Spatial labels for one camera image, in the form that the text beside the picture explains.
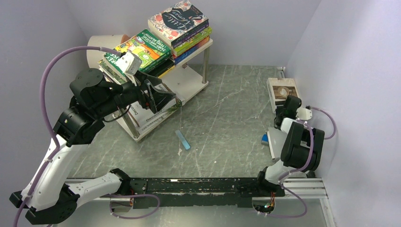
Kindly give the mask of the dark green garden book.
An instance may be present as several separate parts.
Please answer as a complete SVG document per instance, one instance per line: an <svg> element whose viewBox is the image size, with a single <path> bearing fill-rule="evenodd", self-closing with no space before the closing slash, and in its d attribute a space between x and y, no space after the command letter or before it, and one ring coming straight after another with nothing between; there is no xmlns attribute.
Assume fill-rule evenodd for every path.
<svg viewBox="0 0 401 227"><path fill-rule="evenodd" d="M122 79L113 69L111 69L104 60L100 60L98 62L98 66L100 70L105 74L109 81L122 85L126 83L124 79Z"/></svg>

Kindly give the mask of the brown cover book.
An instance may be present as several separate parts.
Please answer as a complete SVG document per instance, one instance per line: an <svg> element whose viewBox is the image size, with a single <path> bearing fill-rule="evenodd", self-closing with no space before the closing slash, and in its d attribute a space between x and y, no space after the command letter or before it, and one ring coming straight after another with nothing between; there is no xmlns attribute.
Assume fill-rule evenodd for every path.
<svg viewBox="0 0 401 227"><path fill-rule="evenodd" d="M157 105L157 112L153 113L150 109L144 109L141 107L139 102L135 102L131 105L129 115L130 118L136 124L137 129L144 127L147 123L150 123L158 114L166 112L169 108L173 107L177 103L176 97L161 98L161 102L158 98L155 98L155 104Z"/></svg>

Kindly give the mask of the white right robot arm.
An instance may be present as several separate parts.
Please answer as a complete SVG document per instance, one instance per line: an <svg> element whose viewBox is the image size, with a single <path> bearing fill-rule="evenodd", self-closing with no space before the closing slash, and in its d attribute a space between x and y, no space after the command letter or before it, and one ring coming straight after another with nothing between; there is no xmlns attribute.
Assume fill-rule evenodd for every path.
<svg viewBox="0 0 401 227"><path fill-rule="evenodd" d="M301 104L300 98L289 95L276 109L274 127L263 135L262 143L270 148L275 164L259 173L255 190L261 196L291 174L313 172L320 164L325 132L299 117Z"/></svg>

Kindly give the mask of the floral Little Women book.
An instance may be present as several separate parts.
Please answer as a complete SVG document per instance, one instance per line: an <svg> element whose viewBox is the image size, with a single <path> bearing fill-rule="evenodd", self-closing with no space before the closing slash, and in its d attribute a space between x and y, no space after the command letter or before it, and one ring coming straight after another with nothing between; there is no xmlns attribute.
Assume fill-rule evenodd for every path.
<svg viewBox="0 0 401 227"><path fill-rule="evenodd" d="M203 12L190 1L183 0L151 16L148 19L148 27L153 34L172 48L173 44L206 22L209 22L209 19Z"/></svg>

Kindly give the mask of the green 104-storey treehouse book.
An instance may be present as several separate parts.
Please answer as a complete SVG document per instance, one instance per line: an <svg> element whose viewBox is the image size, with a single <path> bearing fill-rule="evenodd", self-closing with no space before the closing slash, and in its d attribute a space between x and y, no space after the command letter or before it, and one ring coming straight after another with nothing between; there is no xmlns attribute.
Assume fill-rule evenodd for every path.
<svg viewBox="0 0 401 227"><path fill-rule="evenodd" d="M139 71L147 74L157 65L170 59L172 56L171 49L147 29L142 30L137 35L116 46L114 49L118 52L127 52L128 50L131 50L134 54L139 56L142 60ZM115 71L122 79L127 81L128 78L116 65L116 62L119 59L120 57L117 55L108 52L103 54L102 58L102 60L113 69L113 71Z"/></svg>

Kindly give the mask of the black Moon and Sixpence book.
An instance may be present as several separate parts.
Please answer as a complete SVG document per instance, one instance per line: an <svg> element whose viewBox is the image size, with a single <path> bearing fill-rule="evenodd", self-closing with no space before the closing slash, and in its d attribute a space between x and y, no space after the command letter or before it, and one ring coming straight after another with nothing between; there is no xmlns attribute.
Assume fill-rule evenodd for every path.
<svg viewBox="0 0 401 227"><path fill-rule="evenodd" d="M173 66L174 61L171 59L167 59L163 63L157 65L152 71L148 72L148 74L154 77L159 77Z"/></svg>

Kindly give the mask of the white magazine with photo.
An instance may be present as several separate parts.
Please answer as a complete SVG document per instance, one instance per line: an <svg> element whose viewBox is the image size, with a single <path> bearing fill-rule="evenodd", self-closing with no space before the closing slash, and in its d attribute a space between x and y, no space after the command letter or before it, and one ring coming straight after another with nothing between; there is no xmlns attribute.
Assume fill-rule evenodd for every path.
<svg viewBox="0 0 401 227"><path fill-rule="evenodd" d="M266 84L274 113L278 106L284 104L289 95L301 98L294 79L268 78Z"/></svg>

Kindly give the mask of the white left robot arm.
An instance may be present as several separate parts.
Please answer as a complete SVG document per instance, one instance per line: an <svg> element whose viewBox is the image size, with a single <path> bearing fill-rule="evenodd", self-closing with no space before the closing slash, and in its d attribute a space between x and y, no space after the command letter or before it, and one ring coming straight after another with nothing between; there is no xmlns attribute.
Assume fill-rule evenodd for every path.
<svg viewBox="0 0 401 227"><path fill-rule="evenodd" d="M135 102L153 113L177 98L162 80L143 75L143 83L108 82L101 70L81 71L70 83L70 106L51 127L52 139L45 158L29 185L11 194L19 210L27 209L32 225L59 224L83 204L105 195L133 195L130 177L116 168L96 179L67 185L68 174L78 157L105 125L105 117Z"/></svg>

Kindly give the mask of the white palm leaf book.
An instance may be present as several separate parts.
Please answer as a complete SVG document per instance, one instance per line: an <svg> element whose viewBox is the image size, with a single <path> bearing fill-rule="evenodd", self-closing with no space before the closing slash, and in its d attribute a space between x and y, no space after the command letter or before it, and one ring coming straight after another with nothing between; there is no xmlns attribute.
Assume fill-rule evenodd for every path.
<svg viewBox="0 0 401 227"><path fill-rule="evenodd" d="M177 103L176 103L173 107L169 108L169 109L168 109L166 112L164 112L164 113L158 114L154 119L152 119L152 120L150 121L150 123L147 123L144 127L141 127L141 128L139 128L139 129L137 129L137 127L136 127L136 129L137 129L137 131L139 132L139 134L144 133L146 130L148 130L149 128L151 128L151 127L152 127L153 125L155 125L157 122L161 121L162 119L168 117L170 114L172 114L172 113L174 113L176 110L178 110L178 109L182 106L183 101L184 101L184 98L183 98L183 96L180 95L180 94L177 94L177 95L176 95L176 98L177 98Z"/></svg>

